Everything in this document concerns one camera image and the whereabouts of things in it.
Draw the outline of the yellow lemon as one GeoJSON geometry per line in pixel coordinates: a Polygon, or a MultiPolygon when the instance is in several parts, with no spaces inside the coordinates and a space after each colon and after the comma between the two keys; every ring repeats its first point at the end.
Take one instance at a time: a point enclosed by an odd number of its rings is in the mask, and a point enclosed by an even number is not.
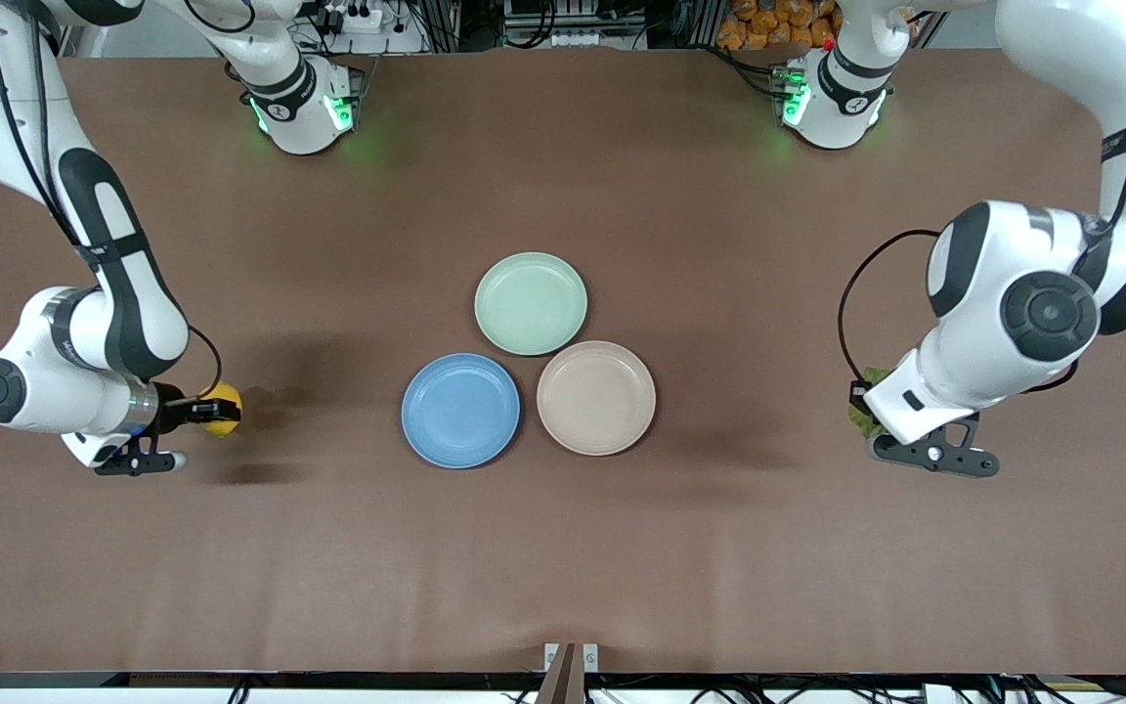
{"type": "MultiPolygon", "coordinates": [[[[232,387],[230,383],[225,382],[225,380],[220,380],[220,382],[216,383],[214,387],[211,387],[209,391],[202,393],[199,398],[229,398],[229,400],[234,400],[238,402],[238,406],[240,406],[241,415],[242,410],[244,410],[244,401],[242,401],[240,392],[238,392],[236,387],[232,387]]],[[[232,422],[202,424],[202,428],[204,428],[206,433],[211,433],[211,436],[224,438],[227,437],[229,435],[232,435],[232,433],[236,431],[238,424],[232,424],[232,422]]]]}

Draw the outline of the green lettuce leaf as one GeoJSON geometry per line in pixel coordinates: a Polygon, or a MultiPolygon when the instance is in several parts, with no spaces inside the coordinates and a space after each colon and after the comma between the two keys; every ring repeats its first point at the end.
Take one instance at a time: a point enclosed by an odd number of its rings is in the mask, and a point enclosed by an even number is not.
{"type": "MultiPolygon", "coordinates": [[[[859,378],[867,380],[868,391],[870,391],[872,387],[875,387],[877,383],[881,383],[881,380],[888,377],[890,374],[892,374],[891,369],[882,369],[882,367],[866,367],[866,369],[863,369],[859,378]]],[[[854,424],[854,426],[859,429],[863,438],[872,438],[887,433],[881,421],[876,419],[876,416],[872,415],[870,407],[868,407],[867,412],[857,412],[854,407],[848,404],[847,413],[850,424],[854,424]]]]}

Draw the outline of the blue round plate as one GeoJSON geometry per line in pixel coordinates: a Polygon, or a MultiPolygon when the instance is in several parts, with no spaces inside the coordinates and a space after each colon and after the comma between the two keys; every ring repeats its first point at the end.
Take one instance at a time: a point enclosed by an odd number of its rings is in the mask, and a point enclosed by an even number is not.
{"type": "Polygon", "coordinates": [[[443,469],[472,469],[499,458],[522,419],[512,375],[488,356],[453,353],[421,367],[401,406],[406,444],[443,469]]]}

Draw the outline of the beige round plate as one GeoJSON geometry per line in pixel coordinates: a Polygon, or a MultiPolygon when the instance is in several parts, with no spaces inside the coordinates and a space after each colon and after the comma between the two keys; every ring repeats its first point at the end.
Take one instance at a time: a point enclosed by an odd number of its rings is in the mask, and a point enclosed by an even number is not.
{"type": "Polygon", "coordinates": [[[631,449],[656,417],[656,383],[635,353],[609,340],[572,344],[540,371],[540,424],[564,449],[604,458],[631,449]]]}

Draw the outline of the pale green round plate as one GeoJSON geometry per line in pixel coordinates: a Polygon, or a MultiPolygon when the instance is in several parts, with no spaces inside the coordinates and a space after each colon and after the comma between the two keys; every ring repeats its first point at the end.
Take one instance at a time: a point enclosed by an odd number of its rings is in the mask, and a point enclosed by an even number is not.
{"type": "Polygon", "coordinates": [[[504,353],[548,355],[586,324],[586,280],[553,253],[509,255],[479,280],[474,315],[481,333],[504,353]]]}

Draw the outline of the orange snack packets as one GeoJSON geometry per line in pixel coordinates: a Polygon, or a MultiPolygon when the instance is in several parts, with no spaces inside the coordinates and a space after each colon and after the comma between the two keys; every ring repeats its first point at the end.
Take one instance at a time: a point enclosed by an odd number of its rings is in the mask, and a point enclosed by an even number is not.
{"type": "Polygon", "coordinates": [[[729,52],[790,43],[830,50],[842,23],[837,0],[729,0],[715,45],[729,52]]]}

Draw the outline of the white power strip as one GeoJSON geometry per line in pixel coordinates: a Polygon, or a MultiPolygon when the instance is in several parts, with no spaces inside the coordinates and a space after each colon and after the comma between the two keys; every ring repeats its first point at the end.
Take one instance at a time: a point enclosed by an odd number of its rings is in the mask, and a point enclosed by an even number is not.
{"type": "Polygon", "coordinates": [[[410,0],[304,0],[289,27],[300,50],[327,55],[420,54],[434,50],[410,0]]]}

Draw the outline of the metal table edge bracket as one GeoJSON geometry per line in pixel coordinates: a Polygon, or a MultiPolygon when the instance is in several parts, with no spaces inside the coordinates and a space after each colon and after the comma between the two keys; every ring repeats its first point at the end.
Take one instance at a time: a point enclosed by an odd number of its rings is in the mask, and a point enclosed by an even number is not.
{"type": "Polygon", "coordinates": [[[590,704],[586,677],[599,672],[598,644],[544,647],[545,670],[535,704],[590,704]]]}

